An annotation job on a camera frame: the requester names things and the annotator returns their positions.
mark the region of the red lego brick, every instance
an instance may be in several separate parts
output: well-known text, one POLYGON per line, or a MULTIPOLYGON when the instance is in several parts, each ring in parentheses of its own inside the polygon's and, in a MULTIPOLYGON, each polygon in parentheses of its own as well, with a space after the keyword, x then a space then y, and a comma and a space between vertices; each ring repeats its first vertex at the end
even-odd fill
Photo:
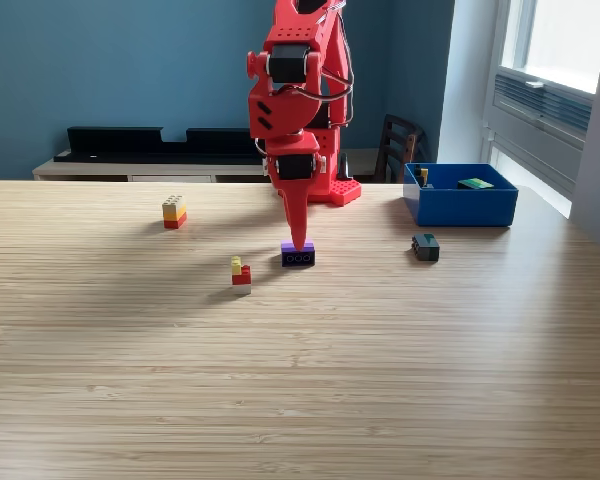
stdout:
POLYGON ((165 220, 164 228, 168 228, 170 230, 177 230, 184 224, 184 222, 186 220, 187 220, 187 212, 184 212, 184 215, 182 215, 182 217, 180 217, 180 220, 178 220, 177 222, 171 222, 169 220, 165 220))
POLYGON ((231 276, 231 283, 233 285, 251 285, 251 267, 243 266, 241 275, 231 276))

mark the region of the green lego brick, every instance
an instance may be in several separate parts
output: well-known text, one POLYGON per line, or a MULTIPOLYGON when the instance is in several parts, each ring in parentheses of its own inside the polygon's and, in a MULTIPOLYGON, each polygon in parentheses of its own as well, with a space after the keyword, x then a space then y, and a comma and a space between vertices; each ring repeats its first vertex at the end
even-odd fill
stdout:
POLYGON ((470 178, 469 180, 459 181, 458 188, 461 190, 483 190, 486 188, 493 188, 493 185, 484 180, 480 180, 479 178, 470 178))

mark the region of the window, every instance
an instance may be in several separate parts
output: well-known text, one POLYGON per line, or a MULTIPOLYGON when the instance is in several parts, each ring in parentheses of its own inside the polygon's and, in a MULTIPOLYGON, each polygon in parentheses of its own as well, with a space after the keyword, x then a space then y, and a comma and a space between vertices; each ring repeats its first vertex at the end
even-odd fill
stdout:
POLYGON ((512 0, 502 66, 595 93, 600 0, 512 0))
POLYGON ((511 157, 494 147, 491 152, 491 165, 500 174, 517 187, 528 187, 540 195, 549 205, 558 210, 566 218, 571 214, 571 202, 543 182, 536 175, 526 170, 511 157))
POLYGON ((482 161, 502 147, 570 199, 599 74, 600 0, 500 0, 482 161))

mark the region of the stacked lego bricks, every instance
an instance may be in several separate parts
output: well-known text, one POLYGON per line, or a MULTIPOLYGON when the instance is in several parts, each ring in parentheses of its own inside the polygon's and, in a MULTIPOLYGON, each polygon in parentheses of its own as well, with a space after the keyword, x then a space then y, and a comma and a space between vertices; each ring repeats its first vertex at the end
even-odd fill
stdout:
POLYGON ((187 221, 187 204, 182 196, 172 195, 162 204, 164 228, 177 230, 187 221))
POLYGON ((231 257, 231 288, 236 295, 251 294, 251 267, 242 265, 240 257, 231 257))
POLYGON ((312 267, 316 264, 316 249, 310 239, 304 243, 301 252, 296 250, 291 240, 281 244, 283 267, 312 267))

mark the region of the window frame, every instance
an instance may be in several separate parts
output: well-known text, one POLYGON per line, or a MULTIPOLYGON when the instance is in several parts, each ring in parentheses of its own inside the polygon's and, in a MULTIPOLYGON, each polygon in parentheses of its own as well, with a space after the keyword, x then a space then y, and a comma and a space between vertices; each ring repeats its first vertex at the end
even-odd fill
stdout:
MULTIPOLYGON (((533 15, 537 0, 521 0, 521 21, 513 54, 514 65, 524 65, 533 31, 533 15)), ((521 68, 501 65, 504 55, 511 0, 499 0, 498 20, 493 44, 489 84, 483 115, 483 163, 489 163, 492 146, 506 151, 512 159, 539 176, 559 193, 572 199, 580 169, 586 132, 561 122, 538 116, 522 104, 496 94, 497 75, 521 82, 540 82, 541 88, 593 105, 595 94, 558 84, 524 72, 521 68)))

